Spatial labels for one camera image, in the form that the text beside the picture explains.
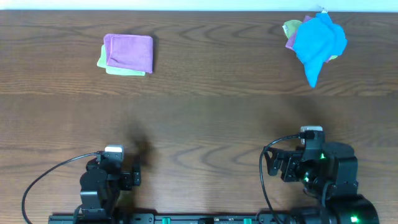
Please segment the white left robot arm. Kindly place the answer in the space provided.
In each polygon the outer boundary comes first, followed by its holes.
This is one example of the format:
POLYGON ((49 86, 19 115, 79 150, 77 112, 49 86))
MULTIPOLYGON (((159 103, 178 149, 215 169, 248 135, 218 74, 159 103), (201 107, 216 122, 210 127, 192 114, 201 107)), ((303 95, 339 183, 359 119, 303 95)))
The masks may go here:
POLYGON ((121 169, 120 162, 96 162, 86 165, 80 177, 79 205, 73 213, 73 223, 120 223, 123 216, 117 208, 122 191, 130 191, 141 184, 141 166, 132 165, 129 172, 121 169))

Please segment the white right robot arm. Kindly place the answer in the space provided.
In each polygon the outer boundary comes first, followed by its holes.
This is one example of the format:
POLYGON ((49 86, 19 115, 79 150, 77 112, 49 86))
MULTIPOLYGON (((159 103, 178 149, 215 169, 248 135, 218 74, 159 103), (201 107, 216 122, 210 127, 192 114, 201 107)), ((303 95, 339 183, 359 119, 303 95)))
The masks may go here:
POLYGON ((267 173, 281 171, 284 182, 301 182, 306 194, 315 197, 314 207, 299 207, 284 217, 273 213, 277 223, 379 223, 374 205, 358 193, 358 160, 354 149, 343 143, 306 140, 294 151, 265 146, 260 163, 267 173))

